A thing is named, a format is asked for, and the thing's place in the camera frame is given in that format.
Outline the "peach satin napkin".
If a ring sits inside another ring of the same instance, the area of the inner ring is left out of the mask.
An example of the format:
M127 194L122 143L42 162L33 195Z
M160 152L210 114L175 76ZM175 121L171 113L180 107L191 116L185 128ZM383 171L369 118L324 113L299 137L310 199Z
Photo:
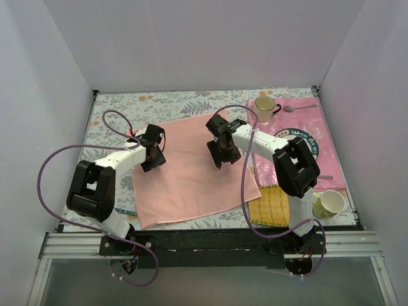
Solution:
M133 170L135 207L142 229L224 212L261 196L250 169L239 159L217 169L207 142L211 114L162 123L164 165Z

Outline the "green handled metal spoon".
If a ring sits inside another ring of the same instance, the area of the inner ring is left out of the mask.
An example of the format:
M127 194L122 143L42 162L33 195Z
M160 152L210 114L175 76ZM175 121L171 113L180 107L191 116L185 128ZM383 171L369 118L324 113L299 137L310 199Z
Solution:
M137 213L134 212L134 211L124 210L124 209L121 209L121 208L115 208L115 211L118 212L118 213L120 213L120 214L131 215L131 216L133 216L133 217L137 217L137 216L138 216Z

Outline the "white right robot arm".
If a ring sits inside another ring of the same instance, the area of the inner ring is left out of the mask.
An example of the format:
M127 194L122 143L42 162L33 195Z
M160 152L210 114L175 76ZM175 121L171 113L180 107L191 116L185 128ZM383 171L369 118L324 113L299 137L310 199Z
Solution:
M288 196L289 229L276 235L262 234L255 229L245 209L246 201L242 200L244 217L252 232L267 240L288 237L289 248L295 253L310 248L316 234L312 196L320 169L305 140L278 138L254 129L244 120L228 122L219 114L213 115L206 127L214 137L207 147L217 168L223 163L237 162L240 149L248 154L253 152L273 163L278 185Z

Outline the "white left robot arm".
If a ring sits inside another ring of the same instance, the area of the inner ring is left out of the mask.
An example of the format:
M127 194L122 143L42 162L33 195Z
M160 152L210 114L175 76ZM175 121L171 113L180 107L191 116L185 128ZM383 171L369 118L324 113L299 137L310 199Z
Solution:
M113 246L123 255L131 254L136 240L130 234L134 227L114 209L116 181L123 174L141 166L148 172L165 164L159 147L165 141L165 130L149 124L119 150L96 161L80 161L74 172L67 198L68 209L95 221L105 232L115 235Z

